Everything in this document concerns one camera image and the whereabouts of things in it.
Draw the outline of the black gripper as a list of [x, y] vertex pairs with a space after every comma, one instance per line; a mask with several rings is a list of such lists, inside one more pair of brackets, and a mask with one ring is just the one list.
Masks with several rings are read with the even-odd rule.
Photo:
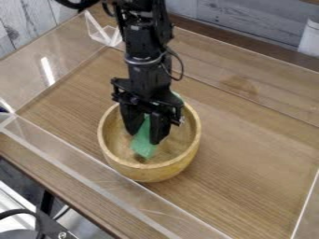
[[124, 128], [135, 135], [151, 114], [151, 144], [157, 145], [171, 131], [172, 119], [180, 118], [181, 100], [171, 91], [172, 58], [155, 61], [125, 60], [128, 78], [113, 77], [112, 100], [120, 104]]

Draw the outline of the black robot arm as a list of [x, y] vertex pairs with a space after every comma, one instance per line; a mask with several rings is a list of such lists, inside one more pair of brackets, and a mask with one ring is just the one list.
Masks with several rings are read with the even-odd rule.
[[172, 125], [180, 124], [183, 101], [173, 95], [169, 49], [173, 24], [164, 0], [113, 0], [112, 7], [125, 46], [128, 77], [111, 79], [112, 99], [120, 104], [125, 130], [136, 134], [149, 121], [149, 143], [156, 145], [168, 136]]

